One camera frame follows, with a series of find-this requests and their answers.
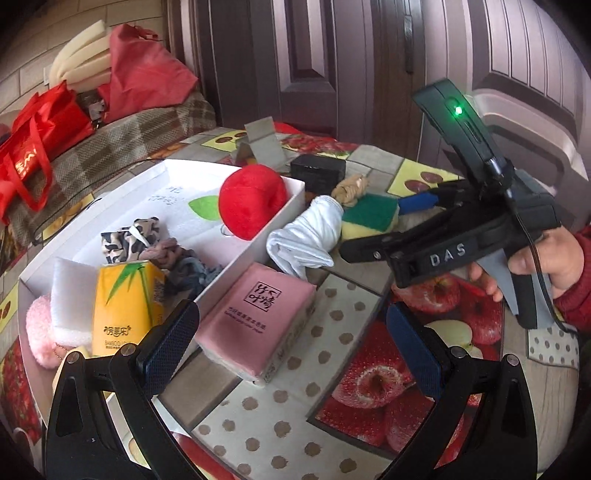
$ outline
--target brick wall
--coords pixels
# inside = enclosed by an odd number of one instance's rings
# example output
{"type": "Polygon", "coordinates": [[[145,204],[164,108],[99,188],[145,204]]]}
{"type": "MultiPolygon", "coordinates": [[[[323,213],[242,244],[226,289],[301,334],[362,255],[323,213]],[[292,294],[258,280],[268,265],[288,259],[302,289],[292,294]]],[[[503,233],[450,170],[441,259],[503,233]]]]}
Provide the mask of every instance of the brick wall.
{"type": "Polygon", "coordinates": [[[164,38],[162,0],[49,0],[0,53],[0,113],[20,110],[35,92],[46,91],[43,67],[98,20],[141,25],[164,38]]]}

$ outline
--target person's hand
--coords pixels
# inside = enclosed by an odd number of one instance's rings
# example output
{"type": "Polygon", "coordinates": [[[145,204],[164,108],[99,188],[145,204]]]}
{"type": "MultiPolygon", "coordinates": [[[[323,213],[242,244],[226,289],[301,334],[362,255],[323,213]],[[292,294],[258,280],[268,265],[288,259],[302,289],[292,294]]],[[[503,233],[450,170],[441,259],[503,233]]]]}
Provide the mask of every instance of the person's hand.
{"type": "MultiPolygon", "coordinates": [[[[557,299],[576,284],[583,274],[585,257],[577,239],[563,226],[544,232],[536,243],[542,272],[550,275],[552,297],[557,299]]],[[[519,250],[509,259],[509,270],[516,275],[535,274],[534,257],[529,247],[519,250]]],[[[496,280],[482,267],[473,263],[468,268],[470,280],[479,284],[494,301],[501,301],[503,293],[496,280]]]]}

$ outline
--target plaid blanket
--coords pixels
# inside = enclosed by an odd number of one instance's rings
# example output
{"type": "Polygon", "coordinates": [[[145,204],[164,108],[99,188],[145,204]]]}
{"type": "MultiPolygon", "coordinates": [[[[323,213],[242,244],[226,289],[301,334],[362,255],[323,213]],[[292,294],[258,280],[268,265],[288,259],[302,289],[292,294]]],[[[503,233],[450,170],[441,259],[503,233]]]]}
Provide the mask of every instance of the plaid blanket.
{"type": "MultiPolygon", "coordinates": [[[[18,198],[12,202],[8,209],[11,236],[26,247],[66,209],[121,170],[171,143],[215,126],[212,106],[201,93],[193,92],[181,105],[146,110],[99,129],[51,162],[54,184],[42,211],[29,210],[18,198]]],[[[38,197],[45,176],[38,171],[26,184],[38,197]]]]}

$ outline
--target red shopping bag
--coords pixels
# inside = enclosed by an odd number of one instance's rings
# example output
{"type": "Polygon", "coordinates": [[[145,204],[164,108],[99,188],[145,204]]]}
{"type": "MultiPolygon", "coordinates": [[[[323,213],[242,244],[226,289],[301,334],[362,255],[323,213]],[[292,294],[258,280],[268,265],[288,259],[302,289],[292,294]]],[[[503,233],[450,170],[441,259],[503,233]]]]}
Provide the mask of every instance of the red shopping bag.
{"type": "Polygon", "coordinates": [[[12,124],[12,135],[0,146],[0,218],[5,224],[8,205],[16,194],[35,212],[46,205],[53,184],[50,161],[92,132],[90,119],[66,82],[28,101],[12,124]],[[46,184],[35,200],[23,181],[38,168],[46,184]]]}
{"type": "Polygon", "coordinates": [[[151,30],[123,24],[111,33],[111,81],[98,87],[108,106],[105,123],[148,108],[183,103],[197,83],[151,30]]]}

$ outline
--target pink tissue pack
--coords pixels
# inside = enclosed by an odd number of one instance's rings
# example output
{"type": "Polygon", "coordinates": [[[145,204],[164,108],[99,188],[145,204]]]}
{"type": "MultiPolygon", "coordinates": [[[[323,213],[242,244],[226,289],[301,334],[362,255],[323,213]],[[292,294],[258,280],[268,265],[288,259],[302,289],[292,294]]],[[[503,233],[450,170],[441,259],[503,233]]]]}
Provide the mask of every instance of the pink tissue pack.
{"type": "Polygon", "coordinates": [[[210,360],[262,387],[304,329],[315,292],[254,263],[200,322],[195,340],[210,360]]]}

